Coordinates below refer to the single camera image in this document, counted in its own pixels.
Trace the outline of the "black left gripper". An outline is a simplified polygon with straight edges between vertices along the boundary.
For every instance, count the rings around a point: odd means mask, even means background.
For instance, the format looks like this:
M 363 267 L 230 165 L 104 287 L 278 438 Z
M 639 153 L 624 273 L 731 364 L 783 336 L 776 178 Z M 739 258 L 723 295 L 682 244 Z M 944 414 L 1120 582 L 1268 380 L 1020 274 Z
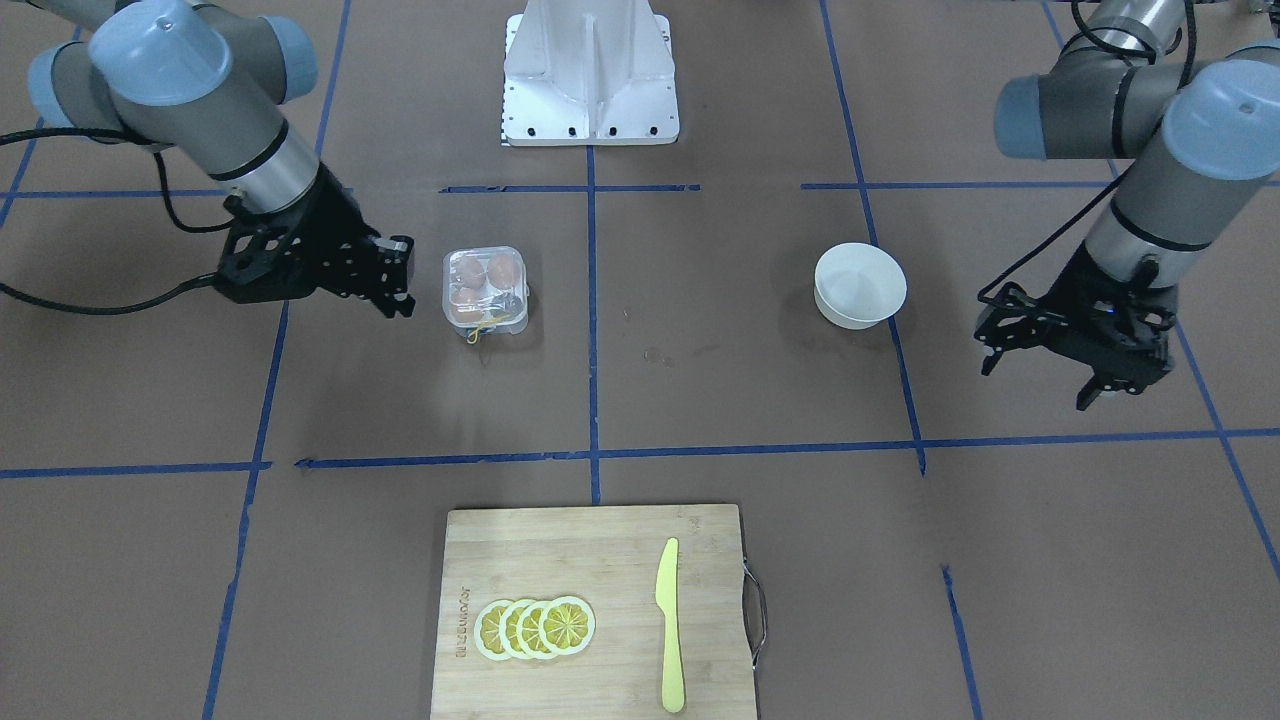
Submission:
M 1158 270 L 1153 258 L 1140 259 L 1138 269 L 1135 282 L 1116 281 L 1078 249 L 1042 297 L 1004 284 L 977 320 L 974 337 L 986 354 L 980 374 L 991 375 L 1004 352 L 1047 348 L 1091 368 L 1075 398 L 1082 413 L 1100 397 L 1160 382 L 1172 370 L 1178 287 L 1148 283 Z

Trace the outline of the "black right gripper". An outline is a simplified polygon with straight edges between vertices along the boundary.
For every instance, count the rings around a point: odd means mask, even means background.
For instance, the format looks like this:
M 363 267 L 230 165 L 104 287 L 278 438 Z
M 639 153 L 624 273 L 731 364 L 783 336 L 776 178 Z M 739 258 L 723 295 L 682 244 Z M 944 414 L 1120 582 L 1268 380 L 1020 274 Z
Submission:
M 413 315 L 415 296 L 401 292 L 413 238 L 379 234 L 328 167 L 280 211 L 251 213 L 236 193 L 224 206 L 233 218 L 212 279 L 223 297 L 264 304 L 325 290 L 378 305 L 388 319 Z

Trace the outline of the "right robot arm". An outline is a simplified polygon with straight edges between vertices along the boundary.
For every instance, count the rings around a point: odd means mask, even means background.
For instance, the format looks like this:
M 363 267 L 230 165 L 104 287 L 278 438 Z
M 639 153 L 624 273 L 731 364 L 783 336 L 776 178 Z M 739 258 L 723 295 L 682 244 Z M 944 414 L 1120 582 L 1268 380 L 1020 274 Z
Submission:
M 37 307 L 88 316 L 140 313 L 193 290 L 234 304 L 303 299 L 317 290 L 411 316 L 413 241 L 383 234 L 282 114 L 310 94 L 317 59 L 306 31 L 279 15 L 237 15 L 196 1 L 41 1 L 90 32 L 32 60 L 28 90 L 40 129 L 3 136 L 82 137 L 148 151 L 178 149 L 218 184 L 228 220 L 218 268 L 138 304 L 90 307 L 3 292 Z

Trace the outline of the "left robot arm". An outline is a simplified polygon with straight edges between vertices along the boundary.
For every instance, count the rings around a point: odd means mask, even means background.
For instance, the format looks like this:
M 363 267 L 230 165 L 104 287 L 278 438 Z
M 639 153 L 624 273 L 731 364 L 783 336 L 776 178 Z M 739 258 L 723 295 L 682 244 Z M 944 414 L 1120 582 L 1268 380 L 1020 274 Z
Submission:
M 979 291 L 974 337 L 983 375 L 1037 347 L 1087 365 L 1084 411 L 1171 372 L 1179 283 L 1277 172 L 1279 50 L 1268 38 L 1197 60 L 1189 1 L 1102 1 L 1074 20 L 1050 72 L 1005 85 L 996 142 L 1129 168 L 1091 200 L 1100 215 L 1046 293 L 1009 273 Z

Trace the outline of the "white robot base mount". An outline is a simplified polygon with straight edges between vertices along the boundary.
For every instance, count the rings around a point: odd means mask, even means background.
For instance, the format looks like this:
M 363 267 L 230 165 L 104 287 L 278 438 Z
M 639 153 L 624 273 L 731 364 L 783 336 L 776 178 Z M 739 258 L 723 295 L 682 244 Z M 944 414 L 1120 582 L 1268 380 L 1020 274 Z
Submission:
M 677 142 L 671 24 L 650 3 L 530 1 L 504 41 L 504 146 Z

